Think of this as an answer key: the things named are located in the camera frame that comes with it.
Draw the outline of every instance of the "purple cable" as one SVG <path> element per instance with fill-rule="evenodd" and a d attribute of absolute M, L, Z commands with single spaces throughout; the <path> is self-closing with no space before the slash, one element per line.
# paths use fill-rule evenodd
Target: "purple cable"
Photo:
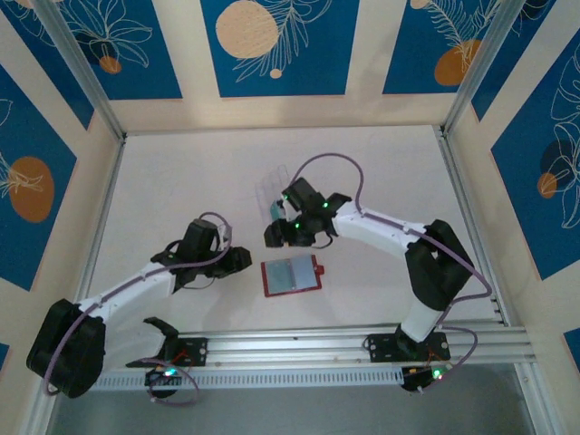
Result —
<path fill-rule="evenodd" d="M 451 301 L 451 303 L 449 304 L 449 306 L 447 307 L 447 309 L 443 312 L 443 315 L 440 317 L 439 321 L 437 322 L 437 325 L 441 325 L 443 320 L 445 320 L 445 317 L 447 317 L 447 315 L 449 314 L 451 307 L 453 305 L 455 305 L 456 303 L 491 296 L 493 290 L 492 290 L 491 285 L 489 284 L 488 280 L 485 278 L 485 276 L 483 276 L 474 266 L 472 266 L 470 263 L 468 263 L 466 260 L 464 260 L 461 256 L 459 256 L 453 250 L 451 250 L 447 246 L 443 245 L 439 240 L 437 240 L 431 236 L 427 236 L 426 234 L 423 234 L 423 233 L 421 233 L 413 228 L 405 228 L 404 225 L 402 225 L 398 222 L 394 222 L 386 217 L 380 217 L 380 216 L 374 215 L 373 213 L 364 213 L 363 212 L 363 208 L 361 207 L 361 194 L 363 193 L 364 172 L 363 172 L 363 168 L 361 167 L 361 165 L 355 159 L 353 159 L 349 156 L 346 156 L 344 154 L 338 153 L 338 152 L 325 152 L 323 154 L 319 154 L 317 156 L 314 156 L 314 157 L 308 159 L 300 168 L 298 168 L 298 171 L 293 176 L 290 184 L 292 184 L 296 181 L 296 179 L 298 178 L 298 176 L 300 175 L 302 170 L 308 164 L 310 164 L 311 162 L 313 162 L 315 160 L 321 159 L 323 157 L 338 157 L 340 159 L 348 160 L 359 171 L 359 187 L 358 187 L 358 189 L 356 189 L 356 194 L 354 196 L 354 205 L 356 206 L 356 209 L 358 210 L 358 212 L 361 213 L 361 216 L 370 218 L 370 219 L 375 220 L 377 222 L 381 222 L 381 223 L 386 224 L 390 227 L 395 227 L 401 231 L 408 231 L 409 234 L 413 234 L 414 236 L 420 237 L 423 240 L 431 243 L 432 245 L 434 245 L 435 247 L 437 247 L 438 249 L 443 251 L 445 254 L 447 254 L 448 256 L 453 258 L 455 261 L 457 261 L 460 265 L 465 267 L 486 288 L 486 291 L 484 293 L 479 293 L 476 295 L 466 295 L 466 296 L 461 296 L 461 297 L 458 297 L 456 299 L 453 299 Z M 459 368 L 473 354 L 473 352 L 475 351 L 475 348 L 478 346 L 478 335 L 475 332 L 473 332 L 467 328 L 461 328 L 458 326 L 442 326 L 442 327 L 444 329 L 448 329 L 448 330 L 455 330 L 455 331 L 461 331 L 464 333 L 472 334 L 473 338 L 474 338 L 473 345 L 471 346 L 469 351 L 457 362 L 457 364 L 455 364 L 453 366 L 453 368 L 451 370 L 448 371 L 448 375 L 449 375 L 449 373 L 451 373 L 453 370 Z"/>
<path fill-rule="evenodd" d="M 150 383 L 149 388 L 147 389 L 147 393 L 149 394 L 149 397 L 151 397 L 151 401 L 153 403 L 158 403 L 159 405 L 165 405 L 165 406 L 173 406 L 176 408 L 185 408 L 187 406 L 193 406 L 198 402 L 199 399 L 199 387 L 198 387 L 198 383 L 196 382 L 195 379 L 193 379 L 193 376 L 191 376 L 188 372 L 186 372 L 185 370 L 183 370 L 181 367 L 178 367 L 177 365 L 173 365 L 169 362 L 165 362 L 162 360 L 157 360 L 155 358 L 143 358 L 141 360 L 139 360 L 141 363 L 151 363 L 151 364 L 157 364 L 157 365 L 162 365 L 163 367 L 166 367 L 168 369 L 175 369 L 178 372 L 180 372 L 183 376 L 185 376 L 186 378 L 188 378 L 191 383 L 193 383 L 193 386 L 196 387 L 196 396 L 193 399 L 190 399 L 188 401 L 177 401 L 177 402 L 173 402 L 173 401 L 163 401 L 161 399 L 158 399 L 157 397 L 155 397 L 153 395 L 153 383 Z"/>
<path fill-rule="evenodd" d="M 150 278 L 150 277 L 152 277 L 154 275 L 157 275 L 157 274 L 160 274 L 162 272 L 167 272 L 168 270 L 172 270 L 172 269 L 181 269 L 181 268 L 185 268 L 185 267 L 204 267 L 204 266 L 209 266 L 209 265 L 213 265 L 214 263 L 216 263 L 219 260 L 221 260 L 227 254 L 227 251 L 231 247 L 231 244 L 232 244 L 232 227 L 228 224 L 228 222 L 226 221 L 226 219 L 224 217 L 222 217 L 221 215 L 219 215 L 218 213 L 215 213 L 213 211 L 207 211 L 207 212 L 203 213 L 199 218 L 204 218 L 205 216 L 213 216 L 213 217 L 219 218 L 224 223 L 224 225 L 226 226 L 227 234 L 229 235 L 229 237 L 227 239 L 226 247 L 224 248 L 224 250 L 219 255 L 217 255 L 215 258 L 212 258 L 211 260 L 208 260 L 208 261 L 201 261 L 201 262 L 197 262 L 197 263 L 182 263 L 182 264 L 178 264 L 178 265 L 164 266 L 164 267 L 160 267 L 158 269 L 151 270 L 150 272 L 148 272 L 147 274 L 145 274 L 144 277 L 135 276 L 132 279 L 130 279 L 129 281 L 127 281 L 126 283 L 119 285 L 117 288 L 115 288 L 114 290 L 112 290 L 110 293 L 108 293 L 105 296 L 103 296 L 102 297 L 102 300 L 101 300 L 101 303 L 103 304 L 103 303 L 109 301 L 110 299 L 112 299 L 113 297 L 115 297 L 116 295 L 118 295 L 120 292 L 128 289 L 132 285 L 135 285 L 138 282 L 143 281 L 144 279 Z M 76 329 L 79 327 L 79 325 L 82 323 L 82 321 L 90 313 L 92 313 L 94 310 L 96 310 L 97 308 L 99 308 L 99 304 L 92 304 L 91 306 L 89 306 L 89 308 L 87 308 L 72 323 L 71 327 L 66 331 L 66 333 L 64 333 L 63 338 L 61 339 L 61 341 L 56 346 L 56 349 L 54 350 L 54 353 L 53 353 L 53 357 L 51 358 L 51 361 L 48 363 L 48 367 L 46 368 L 46 372 L 44 373 L 43 388 L 44 388 L 44 393 L 46 395 L 48 395 L 48 396 L 55 396 L 56 394 L 59 393 L 58 390 L 55 390 L 55 391 L 51 391 L 50 390 L 50 380 L 51 380 L 51 378 L 53 376 L 54 366 L 56 365 L 56 362 L 58 361 L 59 356 L 61 356 L 61 353 L 63 352 L 64 346 L 69 341 L 69 339 L 71 338 L 71 336 L 74 334 L 74 331 L 76 331 Z"/>

